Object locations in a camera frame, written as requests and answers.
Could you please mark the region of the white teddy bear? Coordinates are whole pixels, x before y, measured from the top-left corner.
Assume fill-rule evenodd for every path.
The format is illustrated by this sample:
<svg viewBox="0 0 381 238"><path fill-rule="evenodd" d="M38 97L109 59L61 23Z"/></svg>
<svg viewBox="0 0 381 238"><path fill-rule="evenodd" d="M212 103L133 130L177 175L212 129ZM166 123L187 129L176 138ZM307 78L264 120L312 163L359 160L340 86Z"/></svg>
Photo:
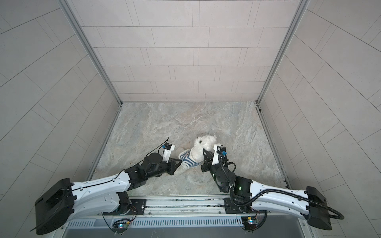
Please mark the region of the white teddy bear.
<svg viewBox="0 0 381 238"><path fill-rule="evenodd" d="M203 149L206 149L208 151L211 151L214 147L214 144L217 143L217 136L215 135L205 135L205 136L199 136L194 140L193 147L191 148L191 157L196 162L203 163Z"/></svg>

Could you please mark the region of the blue white striped sweater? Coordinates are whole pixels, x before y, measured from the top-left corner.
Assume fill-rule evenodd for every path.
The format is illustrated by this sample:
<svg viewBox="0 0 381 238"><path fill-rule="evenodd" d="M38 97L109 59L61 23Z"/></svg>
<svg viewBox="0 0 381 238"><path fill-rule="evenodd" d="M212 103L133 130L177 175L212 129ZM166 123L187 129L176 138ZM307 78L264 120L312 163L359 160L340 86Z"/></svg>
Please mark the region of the blue white striped sweater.
<svg viewBox="0 0 381 238"><path fill-rule="evenodd" d="M196 162L191 157L191 151L192 149L185 150L181 152L178 156L178 158L182 161L181 166L184 167L185 169L194 168L201 164L201 162Z"/></svg>

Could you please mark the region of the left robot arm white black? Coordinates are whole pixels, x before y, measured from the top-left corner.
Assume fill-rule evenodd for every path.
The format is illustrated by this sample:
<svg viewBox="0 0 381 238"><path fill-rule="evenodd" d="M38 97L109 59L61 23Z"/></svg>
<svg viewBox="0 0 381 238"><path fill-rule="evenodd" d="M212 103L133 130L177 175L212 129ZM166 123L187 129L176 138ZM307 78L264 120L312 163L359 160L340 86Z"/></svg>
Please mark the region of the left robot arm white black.
<svg viewBox="0 0 381 238"><path fill-rule="evenodd" d="M118 174L91 181L56 182L35 202L38 235L48 234L73 219L103 214L106 216L143 215L145 199L130 199L127 192L164 173L173 175L180 159L163 159L158 153L146 156L142 164L121 170Z"/></svg>

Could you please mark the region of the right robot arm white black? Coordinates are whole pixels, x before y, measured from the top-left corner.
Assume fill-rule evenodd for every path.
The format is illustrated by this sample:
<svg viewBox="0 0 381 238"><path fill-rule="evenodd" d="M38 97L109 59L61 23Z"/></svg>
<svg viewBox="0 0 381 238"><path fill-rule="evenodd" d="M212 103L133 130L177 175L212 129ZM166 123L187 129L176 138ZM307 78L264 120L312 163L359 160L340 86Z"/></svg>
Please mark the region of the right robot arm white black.
<svg viewBox="0 0 381 238"><path fill-rule="evenodd" d="M308 225L330 231L332 211L320 191L308 186L305 190L277 188L237 176L229 170L226 152L203 150L201 170L210 172L220 192L227 193L227 213L267 215L271 211L286 213L307 221Z"/></svg>

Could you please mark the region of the left green circuit board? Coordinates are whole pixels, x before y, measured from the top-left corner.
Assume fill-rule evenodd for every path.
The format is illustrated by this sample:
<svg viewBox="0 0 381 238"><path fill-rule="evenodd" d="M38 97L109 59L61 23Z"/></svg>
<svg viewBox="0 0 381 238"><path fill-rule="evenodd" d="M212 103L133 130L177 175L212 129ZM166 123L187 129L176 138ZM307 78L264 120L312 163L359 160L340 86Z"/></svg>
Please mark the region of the left green circuit board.
<svg viewBox="0 0 381 238"><path fill-rule="evenodd" d="M114 229L127 229L129 225L131 224L132 220L131 219L121 219L117 220L113 223L113 228Z"/></svg>

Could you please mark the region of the green circuit board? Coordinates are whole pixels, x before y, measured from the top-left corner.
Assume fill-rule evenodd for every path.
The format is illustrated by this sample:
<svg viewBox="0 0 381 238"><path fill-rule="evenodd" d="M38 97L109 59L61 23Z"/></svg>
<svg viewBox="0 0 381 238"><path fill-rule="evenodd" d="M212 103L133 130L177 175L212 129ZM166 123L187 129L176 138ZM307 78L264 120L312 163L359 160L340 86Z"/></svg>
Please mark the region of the green circuit board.
<svg viewBox="0 0 381 238"><path fill-rule="evenodd" d="M245 231L253 231L257 229L258 226L258 220L256 217L241 217L241 221L243 224L243 230Z"/></svg>
<svg viewBox="0 0 381 238"><path fill-rule="evenodd" d="M121 219L117 220L113 223L113 228L114 229L127 229L129 225L131 224L132 220L131 219Z"/></svg>

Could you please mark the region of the right green circuit board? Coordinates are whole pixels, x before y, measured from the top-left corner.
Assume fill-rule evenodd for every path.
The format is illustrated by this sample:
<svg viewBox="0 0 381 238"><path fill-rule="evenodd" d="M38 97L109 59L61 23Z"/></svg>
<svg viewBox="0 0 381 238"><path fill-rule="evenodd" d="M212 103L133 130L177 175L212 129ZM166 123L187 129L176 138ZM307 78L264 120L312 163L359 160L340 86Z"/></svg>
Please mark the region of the right green circuit board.
<svg viewBox="0 0 381 238"><path fill-rule="evenodd" d="M258 220L256 217L241 217L241 221L243 224L243 230L245 231L253 231L257 229L258 226Z"/></svg>

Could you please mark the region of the aluminium mounting rail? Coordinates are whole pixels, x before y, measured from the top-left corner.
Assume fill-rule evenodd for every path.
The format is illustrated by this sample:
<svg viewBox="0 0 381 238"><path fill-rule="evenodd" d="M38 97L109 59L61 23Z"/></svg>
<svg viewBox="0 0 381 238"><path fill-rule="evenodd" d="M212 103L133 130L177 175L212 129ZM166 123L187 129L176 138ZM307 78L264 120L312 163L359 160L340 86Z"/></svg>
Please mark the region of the aluminium mounting rail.
<svg viewBox="0 0 381 238"><path fill-rule="evenodd" d="M307 207L309 203L304 201L307 195L303 194L301 190L291 191L291 195L275 193L275 192L266 192L261 194L259 198L254 201L247 201L247 205L244 203L236 202L236 206L247 207L251 206L255 210L268 210L283 212L286 214L296 215L299 217L308 216L309 210ZM130 202L128 194L124 192L111 193L107 192L105 194L95 194L94 190L90 192L77 193L75 195L66 195L64 197L64 202L69 204L64 205L62 210L57 210L58 218L63 219L64 222L70 221L72 219L92 216L97 213L102 212L113 212L115 211L120 204L125 204ZM222 198L213 197L212 199L206 199L202 197L185 197L185 198L174 198L168 201L154 200L153 203L147 203L149 207L158 207L160 209L191 209L193 207L216 207L223 204Z"/></svg>

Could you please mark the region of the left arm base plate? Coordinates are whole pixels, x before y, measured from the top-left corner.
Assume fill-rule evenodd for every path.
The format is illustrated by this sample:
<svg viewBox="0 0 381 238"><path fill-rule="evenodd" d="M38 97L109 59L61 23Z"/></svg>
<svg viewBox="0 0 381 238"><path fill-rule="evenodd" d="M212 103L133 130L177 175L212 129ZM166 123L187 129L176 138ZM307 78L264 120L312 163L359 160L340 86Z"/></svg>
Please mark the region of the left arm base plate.
<svg viewBox="0 0 381 238"><path fill-rule="evenodd" d="M120 204L113 212L104 212L104 216L143 215L146 207L146 199L131 199L130 202Z"/></svg>

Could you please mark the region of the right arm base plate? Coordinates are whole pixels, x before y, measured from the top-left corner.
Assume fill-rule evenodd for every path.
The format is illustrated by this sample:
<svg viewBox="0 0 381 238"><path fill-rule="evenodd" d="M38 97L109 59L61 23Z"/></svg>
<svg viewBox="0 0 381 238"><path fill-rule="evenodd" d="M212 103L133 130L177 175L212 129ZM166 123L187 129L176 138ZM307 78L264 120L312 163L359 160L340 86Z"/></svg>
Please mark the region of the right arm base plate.
<svg viewBox="0 0 381 238"><path fill-rule="evenodd" d="M230 198L224 198L224 204L221 205L225 209L226 214L267 214L267 211L264 210L255 210L254 208L247 207L239 207L236 206Z"/></svg>

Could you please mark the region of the right corner aluminium post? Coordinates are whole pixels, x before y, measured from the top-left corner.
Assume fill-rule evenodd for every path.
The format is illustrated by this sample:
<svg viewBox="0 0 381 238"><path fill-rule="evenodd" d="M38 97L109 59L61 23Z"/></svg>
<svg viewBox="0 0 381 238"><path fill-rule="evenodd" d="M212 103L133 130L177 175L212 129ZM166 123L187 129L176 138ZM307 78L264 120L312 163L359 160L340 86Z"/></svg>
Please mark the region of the right corner aluminium post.
<svg viewBox="0 0 381 238"><path fill-rule="evenodd" d="M292 40L292 37L294 36L296 30L297 30L297 27L299 25L299 22L301 21L302 17L303 17L303 14L304 12L306 11L307 9L307 6L308 6L308 3L309 3L309 0L301 0L298 7L297 7L297 10L296 10L296 13L291 21L291 24L286 32L286 35L284 37L284 40L281 44L281 47L279 49L279 52L274 60L274 63L270 69L270 72L269 72L269 75L265 81L265 84L264 84L264 87L263 89L261 90L260 92L260 95L259 95L259 98L257 100L257 104L260 105L261 102L263 101L264 97L265 97L265 94L267 92L267 90L269 89L269 86L271 84L271 81L273 80L274 78L274 75L281 63L281 60L282 58L284 57L286 51L287 51L287 48Z"/></svg>

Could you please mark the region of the corner aluminium post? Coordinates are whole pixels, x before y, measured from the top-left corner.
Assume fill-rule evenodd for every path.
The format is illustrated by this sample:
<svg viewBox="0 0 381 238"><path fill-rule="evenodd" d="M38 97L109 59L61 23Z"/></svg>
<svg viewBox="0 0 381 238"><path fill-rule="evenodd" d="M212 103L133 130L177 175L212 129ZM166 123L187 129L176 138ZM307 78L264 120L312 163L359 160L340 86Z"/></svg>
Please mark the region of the corner aluminium post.
<svg viewBox="0 0 381 238"><path fill-rule="evenodd" d="M59 4L60 8L62 9L65 17L69 21L69 23L70 23L71 27L73 28L74 32L76 33L80 43L83 45L84 49L86 50L90 60L94 64L94 66L97 69L98 73L100 74L102 79L105 81L105 83L107 84L107 86L111 90L112 94L114 95L115 99L117 100L117 102L121 106L123 104L123 102L119 98L119 95L118 95L115 87L113 86L110 78L108 77L104 67L101 64L101 61L99 60L98 56L96 55L93 47L91 46L89 40L86 37L83 29L81 28L78 20L76 19L75 15L74 15L74 13L73 13L73 11L71 9L71 7L68 4L68 1L58 0L58 4Z"/></svg>
<svg viewBox="0 0 381 238"><path fill-rule="evenodd" d="M269 75L265 81L265 84L264 84L264 87L263 89L261 90L260 92L260 95L259 95L259 98L257 100L257 104L260 105L261 102L263 101L264 97L265 97L265 94L267 92L267 90L269 89L269 86L271 84L271 81L273 80L274 78L274 75L281 63L281 60L282 58L284 57L286 51L287 51L287 48L292 40L292 37L294 36L296 30L297 30L297 27L299 25L299 22L301 21L302 17L303 17L303 14L304 12L306 11L307 9L307 6L308 6L308 3L309 3L309 0L301 0L298 7L297 7L297 10L296 10L296 13L291 21L291 24L286 32L286 35L284 37L284 40L281 44L281 47L279 49L279 52L274 60L274 63L270 69L270 72L269 72Z"/></svg>

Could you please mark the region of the left corner aluminium post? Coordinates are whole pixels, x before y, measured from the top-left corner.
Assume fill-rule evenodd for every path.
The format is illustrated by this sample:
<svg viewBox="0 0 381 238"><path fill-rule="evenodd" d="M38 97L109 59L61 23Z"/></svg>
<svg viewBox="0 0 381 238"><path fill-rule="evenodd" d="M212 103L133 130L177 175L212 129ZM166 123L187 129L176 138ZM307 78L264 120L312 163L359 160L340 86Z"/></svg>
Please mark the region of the left corner aluminium post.
<svg viewBox="0 0 381 238"><path fill-rule="evenodd" d="M93 47L91 46L89 40L86 37L83 29L81 28L78 20L76 19L75 15L74 15L74 13L73 13L73 11L71 9L71 7L68 4L68 1L58 0L58 4L59 4L60 8L62 9L65 17L69 21L69 23L70 23L71 27L73 28L74 32L76 33L80 43L83 45L84 49L86 50L90 60L94 64L94 66L97 69L98 73L100 74L102 79L105 81L105 83L107 84L107 86L111 90L112 94L114 95L115 99L117 100L117 102L121 106L123 104L123 102L119 98L119 95L118 95L115 87L113 86L110 78L108 77L104 67L101 64L101 61L99 60L98 56L96 55Z"/></svg>

